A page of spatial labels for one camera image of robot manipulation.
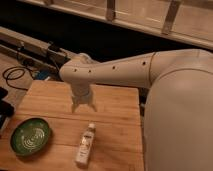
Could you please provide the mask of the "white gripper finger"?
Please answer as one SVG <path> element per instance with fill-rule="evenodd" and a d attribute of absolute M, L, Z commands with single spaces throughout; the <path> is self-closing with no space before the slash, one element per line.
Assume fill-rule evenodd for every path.
<path fill-rule="evenodd" d="M 79 106 L 78 104 L 72 104 L 72 106 L 71 106 L 72 113 L 75 113 L 75 111 L 78 108 L 78 106 Z"/>
<path fill-rule="evenodd" d="M 97 112 L 97 108 L 96 108 L 95 104 L 89 103 L 88 106 L 89 106 L 90 108 L 92 108 L 94 112 Z"/>

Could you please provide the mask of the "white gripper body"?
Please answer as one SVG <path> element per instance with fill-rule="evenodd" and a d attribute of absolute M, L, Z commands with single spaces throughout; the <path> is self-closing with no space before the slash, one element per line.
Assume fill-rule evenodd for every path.
<path fill-rule="evenodd" d="M 73 83 L 71 85 L 72 101 L 75 106 L 80 104 L 92 104 L 93 93 L 91 87 L 87 83 Z"/>

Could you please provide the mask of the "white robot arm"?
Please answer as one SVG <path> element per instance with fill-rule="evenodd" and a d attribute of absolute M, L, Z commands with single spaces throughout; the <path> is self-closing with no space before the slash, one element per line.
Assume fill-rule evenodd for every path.
<path fill-rule="evenodd" d="M 92 84 L 146 88 L 146 171 L 213 171 L 213 53 L 151 52 L 96 62 L 80 53 L 60 68 L 73 108 L 93 104 Z"/>

